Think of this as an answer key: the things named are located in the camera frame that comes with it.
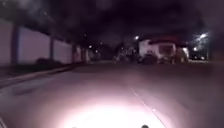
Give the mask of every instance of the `wall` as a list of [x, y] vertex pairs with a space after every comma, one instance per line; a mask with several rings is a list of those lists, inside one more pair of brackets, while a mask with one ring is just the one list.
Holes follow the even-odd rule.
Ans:
[[72, 46], [55, 40], [54, 42], [54, 60], [63, 64], [69, 64], [72, 62]]
[[19, 63], [35, 63], [39, 58], [49, 58], [50, 38], [42, 33], [20, 28]]
[[0, 19], [0, 66], [11, 62], [12, 28], [12, 23]]

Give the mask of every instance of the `street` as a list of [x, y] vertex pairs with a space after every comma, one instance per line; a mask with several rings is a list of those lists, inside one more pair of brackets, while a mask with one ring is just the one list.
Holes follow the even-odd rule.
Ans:
[[223, 128], [222, 76], [220, 65], [92, 64], [3, 88], [0, 116], [9, 128]]

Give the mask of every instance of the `sidewalk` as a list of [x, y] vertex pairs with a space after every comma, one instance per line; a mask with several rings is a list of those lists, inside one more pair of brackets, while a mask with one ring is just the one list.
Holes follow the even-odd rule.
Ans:
[[72, 65], [61, 65], [55, 67], [38, 67], [35, 65], [2, 67], [0, 68], [0, 89], [16, 83], [65, 72], [72, 68]]

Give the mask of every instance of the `night sky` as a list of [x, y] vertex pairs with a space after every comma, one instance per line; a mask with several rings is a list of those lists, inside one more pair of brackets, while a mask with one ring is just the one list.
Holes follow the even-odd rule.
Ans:
[[108, 44], [151, 33], [193, 36], [195, 33], [209, 32], [213, 38], [220, 39], [224, 32], [222, 0], [11, 1], [26, 10], [39, 24], [46, 24], [46, 19], [50, 19], [72, 36], [87, 33]]

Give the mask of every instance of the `curb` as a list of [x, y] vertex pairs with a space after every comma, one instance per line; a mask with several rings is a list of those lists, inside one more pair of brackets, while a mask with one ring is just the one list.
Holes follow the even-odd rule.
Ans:
[[22, 75], [22, 76], [17, 76], [17, 77], [6, 78], [4, 80], [0, 80], [0, 89], [6, 88], [13, 84], [25, 82], [28, 80], [33, 80], [38, 77], [43, 77], [43, 76], [50, 75], [50, 74], [65, 72], [70, 69], [71, 69], [71, 67], [63, 67], [63, 68], [58, 68], [58, 69], [53, 69], [53, 70], [30, 73], [30, 74], [26, 74], [26, 75]]

